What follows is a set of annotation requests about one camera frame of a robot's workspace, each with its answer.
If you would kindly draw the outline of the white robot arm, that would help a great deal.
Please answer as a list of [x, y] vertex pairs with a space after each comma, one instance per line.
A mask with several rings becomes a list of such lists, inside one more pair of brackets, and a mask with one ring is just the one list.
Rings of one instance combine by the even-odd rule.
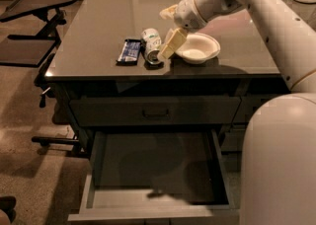
[[273, 95], [245, 130], [239, 225], [316, 225], [316, 32], [282, 0], [181, 0], [160, 13], [176, 25], [161, 54], [170, 57], [188, 34], [240, 8], [277, 75], [258, 83]]

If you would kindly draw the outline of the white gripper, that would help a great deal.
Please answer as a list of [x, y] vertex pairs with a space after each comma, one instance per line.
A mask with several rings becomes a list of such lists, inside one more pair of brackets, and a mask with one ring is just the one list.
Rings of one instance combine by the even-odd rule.
[[178, 26], [167, 32], [159, 46], [159, 60], [169, 59], [186, 42], [188, 32], [193, 33], [206, 26], [206, 20], [199, 13], [195, 0], [182, 0], [163, 9], [159, 15], [164, 20], [174, 19]]

